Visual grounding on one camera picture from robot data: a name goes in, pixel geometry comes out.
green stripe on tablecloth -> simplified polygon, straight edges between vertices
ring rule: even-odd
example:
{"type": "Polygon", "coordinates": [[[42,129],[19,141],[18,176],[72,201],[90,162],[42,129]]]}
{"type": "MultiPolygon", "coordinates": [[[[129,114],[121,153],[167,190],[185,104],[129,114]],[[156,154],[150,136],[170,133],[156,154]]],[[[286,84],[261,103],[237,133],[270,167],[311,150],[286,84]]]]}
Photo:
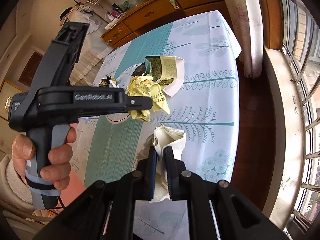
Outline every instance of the green stripe on tablecloth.
{"type": "MultiPolygon", "coordinates": [[[[167,44],[172,24],[159,27],[134,39],[126,51],[115,78],[130,66],[144,62],[148,55],[162,55],[167,44]]],[[[111,182],[131,171],[134,154],[140,136],[142,122],[127,119],[120,124],[111,124],[100,116],[94,131],[84,185],[90,186],[98,179],[111,182]]]]}

drawer handle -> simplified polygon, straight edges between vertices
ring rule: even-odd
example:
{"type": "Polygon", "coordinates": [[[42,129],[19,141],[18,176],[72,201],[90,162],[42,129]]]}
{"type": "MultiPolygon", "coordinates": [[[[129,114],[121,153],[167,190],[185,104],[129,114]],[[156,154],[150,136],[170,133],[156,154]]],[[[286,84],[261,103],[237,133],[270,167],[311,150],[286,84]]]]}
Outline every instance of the drawer handle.
{"type": "Polygon", "coordinates": [[[179,9],[179,6],[176,5],[176,1],[175,1],[175,0],[170,0],[169,3],[171,3],[171,5],[172,5],[176,10],[179,9]]]}
{"type": "Polygon", "coordinates": [[[147,18],[147,17],[149,17],[149,16],[151,16],[151,15],[153,15],[154,14],[154,12],[148,12],[146,15],[145,15],[145,17],[147,18]]]}

patterned tablecloth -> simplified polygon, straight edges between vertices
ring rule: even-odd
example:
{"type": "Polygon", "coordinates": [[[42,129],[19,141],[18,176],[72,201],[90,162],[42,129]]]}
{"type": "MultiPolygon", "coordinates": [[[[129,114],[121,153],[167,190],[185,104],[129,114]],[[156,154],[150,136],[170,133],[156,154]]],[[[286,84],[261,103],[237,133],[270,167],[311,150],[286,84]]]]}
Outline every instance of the patterned tablecloth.
{"type": "MultiPolygon", "coordinates": [[[[170,115],[158,111],[151,114],[150,122],[144,123],[128,114],[80,122],[75,143],[78,150],[72,164],[82,174],[79,177],[85,186],[97,179],[120,179],[135,169],[137,153],[159,125],[186,131],[182,160],[188,170],[209,181],[230,181],[239,130],[235,59],[240,52],[225,19],[220,12],[212,11],[152,30],[108,55],[93,85],[111,75],[125,87],[147,55],[183,58],[185,82],[174,97],[167,97],[170,115]]],[[[145,240],[188,239],[186,202],[137,201],[133,231],[145,240]]]]}

wooden dresser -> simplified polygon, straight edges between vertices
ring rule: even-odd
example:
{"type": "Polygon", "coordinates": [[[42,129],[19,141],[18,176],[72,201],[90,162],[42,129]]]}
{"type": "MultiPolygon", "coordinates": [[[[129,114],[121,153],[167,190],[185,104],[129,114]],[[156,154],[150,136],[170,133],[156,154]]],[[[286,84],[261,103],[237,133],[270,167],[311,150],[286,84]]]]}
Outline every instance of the wooden dresser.
{"type": "Polygon", "coordinates": [[[101,38],[118,48],[159,26],[213,10],[220,11],[232,27],[224,0],[141,0],[129,8],[117,24],[101,38]]]}

human hand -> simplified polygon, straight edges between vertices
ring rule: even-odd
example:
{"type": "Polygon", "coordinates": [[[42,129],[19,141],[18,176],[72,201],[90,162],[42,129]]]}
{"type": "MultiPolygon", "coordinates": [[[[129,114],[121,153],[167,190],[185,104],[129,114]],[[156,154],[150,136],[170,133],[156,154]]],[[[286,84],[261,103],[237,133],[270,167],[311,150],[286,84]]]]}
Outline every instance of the human hand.
{"type": "MultiPolygon", "coordinates": [[[[76,140],[76,130],[71,127],[67,134],[67,143],[73,143],[76,140]]],[[[24,135],[18,134],[12,144],[12,161],[13,166],[21,179],[26,183],[26,160],[30,160],[36,153],[36,147],[32,141],[24,135]]],[[[63,144],[52,149],[48,158],[52,165],[41,169],[40,175],[45,181],[52,181],[58,190],[64,190],[70,181],[71,165],[69,161],[73,155],[72,147],[63,144]]]]}

